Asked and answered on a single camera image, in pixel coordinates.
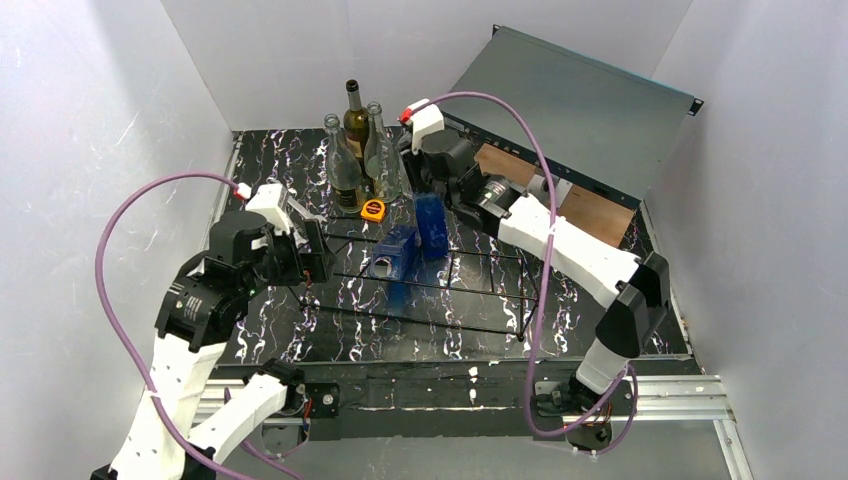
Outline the blue square bottle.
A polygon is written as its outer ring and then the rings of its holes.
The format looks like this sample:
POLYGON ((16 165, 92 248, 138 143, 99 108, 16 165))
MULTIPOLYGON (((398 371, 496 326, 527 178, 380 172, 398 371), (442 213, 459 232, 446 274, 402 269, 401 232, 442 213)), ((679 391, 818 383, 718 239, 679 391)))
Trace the blue square bottle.
POLYGON ((423 258, 445 257, 449 252, 449 239, 442 200, 435 193, 416 193, 413 200, 423 258))
POLYGON ((419 233, 415 226, 395 225, 372 247, 369 275, 381 281, 387 295, 387 310, 403 315, 407 304, 407 274, 419 251, 419 233))

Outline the clear bottle with dark label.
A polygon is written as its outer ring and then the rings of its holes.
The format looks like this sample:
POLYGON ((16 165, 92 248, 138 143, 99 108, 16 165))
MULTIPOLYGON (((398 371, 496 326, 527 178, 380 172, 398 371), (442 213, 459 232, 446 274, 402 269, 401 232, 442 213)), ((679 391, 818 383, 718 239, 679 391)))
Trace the clear bottle with dark label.
POLYGON ((336 204, 344 213, 359 213, 365 201, 359 162, 347 146, 336 114, 324 117, 324 128, 328 134, 325 169, 336 204))

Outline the black wire wine rack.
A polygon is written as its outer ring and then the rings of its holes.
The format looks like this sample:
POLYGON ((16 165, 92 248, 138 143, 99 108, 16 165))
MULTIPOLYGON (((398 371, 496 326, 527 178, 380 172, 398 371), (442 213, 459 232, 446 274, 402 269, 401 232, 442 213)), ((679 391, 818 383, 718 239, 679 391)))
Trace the black wire wine rack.
POLYGON ((522 341, 538 309, 538 284, 522 255, 454 245, 441 258, 416 255, 398 279, 372 272, 379 234, 327 236, 337 263, 325 283, 290 288, 297 306, 344 320, 372 319, 522 341))

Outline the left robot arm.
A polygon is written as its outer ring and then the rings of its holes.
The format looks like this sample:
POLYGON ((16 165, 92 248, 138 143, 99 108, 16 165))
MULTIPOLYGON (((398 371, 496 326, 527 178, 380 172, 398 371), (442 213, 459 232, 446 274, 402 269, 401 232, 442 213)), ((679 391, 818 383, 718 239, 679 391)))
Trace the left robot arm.
POLYGON ((233 477, 225 459, 267 417, 289 401, 301 372, 269 361, 244 390, 204 421, 195 418, 206 383, 250 301, 270 286, 324 280, 333 264, 319 218, 301 226, 304 242, 279 208, 229 212, 210 243, 188 260, 167 288, 154 328, 151 361, 141 358, 106 292, 104 256, 111 218, 95 257, 96 290, 109 323, 138 367, 144 390, 117 455, 96 479, 217 479, 233 477))

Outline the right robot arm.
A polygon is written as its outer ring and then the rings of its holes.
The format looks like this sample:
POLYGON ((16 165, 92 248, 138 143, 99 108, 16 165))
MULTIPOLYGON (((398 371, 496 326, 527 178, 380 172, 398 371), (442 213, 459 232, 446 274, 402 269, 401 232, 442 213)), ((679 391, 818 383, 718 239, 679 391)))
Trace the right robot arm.
POLYGON ((398 149, 412 189, 435 197, 467 227, 520 248, 563 273, 603 308, 595 339, 564 398, 588 409, 645 350, 670 310, 670 268, 656 252, 639 257, 579 229, 507 178, 483 172, 472 144, 452 130, 405 132, 398 149))

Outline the tall clear glass bottle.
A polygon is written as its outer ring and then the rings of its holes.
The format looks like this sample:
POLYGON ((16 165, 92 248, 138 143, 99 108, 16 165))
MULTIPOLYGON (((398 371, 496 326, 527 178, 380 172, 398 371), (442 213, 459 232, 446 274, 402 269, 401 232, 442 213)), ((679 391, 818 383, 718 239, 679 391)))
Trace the tall clear glass bottle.
POLYGON ((374 196, 390 204, 402 193, 399 155, 387 133, 381 105, 369 102, 366 111, 369 120, 364 153, 366 174, 372 180, 374 196))

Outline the dark green wine bottle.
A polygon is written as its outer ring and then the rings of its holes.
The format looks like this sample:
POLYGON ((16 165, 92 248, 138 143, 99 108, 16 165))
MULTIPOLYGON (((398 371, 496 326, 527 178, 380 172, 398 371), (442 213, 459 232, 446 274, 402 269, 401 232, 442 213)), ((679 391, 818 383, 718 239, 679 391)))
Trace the dark green wine bottle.
POLYGON ((373 182, 366 172, 364 158, 369 135, 368 113, 361 101, 359 83, 355 79, 349 79, 345 83, 345 88, 348 110, 344 113, 343 124, 347 144, 360 164, 366 187, 371 189, 373 182))

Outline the grey rack server unit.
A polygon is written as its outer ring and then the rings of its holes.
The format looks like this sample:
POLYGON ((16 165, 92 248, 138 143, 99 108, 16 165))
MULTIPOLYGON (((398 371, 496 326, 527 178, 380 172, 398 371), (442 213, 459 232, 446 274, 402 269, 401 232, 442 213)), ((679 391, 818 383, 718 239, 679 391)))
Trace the grey rack server unit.
POLYGON ((512 106, 551 173, 638 208, 701 99, 614 65, 500 26, 452 86, 512 106))

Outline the yellow tape measure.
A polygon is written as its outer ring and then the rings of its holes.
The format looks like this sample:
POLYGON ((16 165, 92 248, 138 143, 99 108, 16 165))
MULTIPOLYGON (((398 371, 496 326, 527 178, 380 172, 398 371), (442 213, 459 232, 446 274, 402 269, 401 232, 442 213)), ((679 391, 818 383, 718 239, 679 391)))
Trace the yellow tape measure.
POLYGON ((387 212, 386 205, 379 199, 369 199, 364 202, 360 211, 360 216, 363 220, 382 223, 387 212))

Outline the wooden board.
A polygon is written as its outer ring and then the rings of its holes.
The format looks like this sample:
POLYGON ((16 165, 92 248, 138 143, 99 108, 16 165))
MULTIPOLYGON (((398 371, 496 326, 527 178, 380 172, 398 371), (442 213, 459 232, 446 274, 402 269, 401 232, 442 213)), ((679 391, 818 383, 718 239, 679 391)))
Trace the wooden board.
MULTIPOLYGON (((543 203, 548 202, 548 193, 541 192, 539 179, 543 172, 539 167, 487 144, 478 150, 475 160, 484 173, 505 176, 524 187, 533 184, 534 194, 543 203)), ((593 237, 618 247, 624 239, 635 211, 583 187, 572 185, 564 194, 558 214, 593 237)))

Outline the metal bracket on board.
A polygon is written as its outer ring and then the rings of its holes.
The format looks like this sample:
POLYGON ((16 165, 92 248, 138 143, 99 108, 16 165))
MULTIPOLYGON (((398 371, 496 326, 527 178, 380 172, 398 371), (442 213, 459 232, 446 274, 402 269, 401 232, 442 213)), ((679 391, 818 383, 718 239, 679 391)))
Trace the metal bracket on board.
MULTIPOLYGON (((556 210, 559 210, 567 198, 573 184, 570 181, 556 175, 553 175, 552 178, 555 186, 554 196, 556 200, 556 210)), ((540 168, 535 170, 533 177, 528 183, 527 189, 529 193, 536 197, 543 205, 546 207, 550 206, 550 189, 548 188, 546 176, 540 168)))

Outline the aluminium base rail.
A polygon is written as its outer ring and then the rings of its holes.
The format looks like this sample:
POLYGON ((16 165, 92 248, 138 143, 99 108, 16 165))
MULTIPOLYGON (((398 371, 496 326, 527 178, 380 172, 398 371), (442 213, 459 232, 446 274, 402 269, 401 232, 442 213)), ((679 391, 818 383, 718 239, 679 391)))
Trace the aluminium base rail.
MULTIPOLYGON (((636 419, 648 420, 730 420, 736 419, 725 388, 716 375, 642 375, 637 378, 638 394, 633 394, 632 378, 627 376, 610 399, 613 417, 623 418, 637 401, 636 419)), ((483 412, 521 410, 523 379, 505 377, 400 379, 371 378, 353 381, 341 388, 337 412, 483 412)))

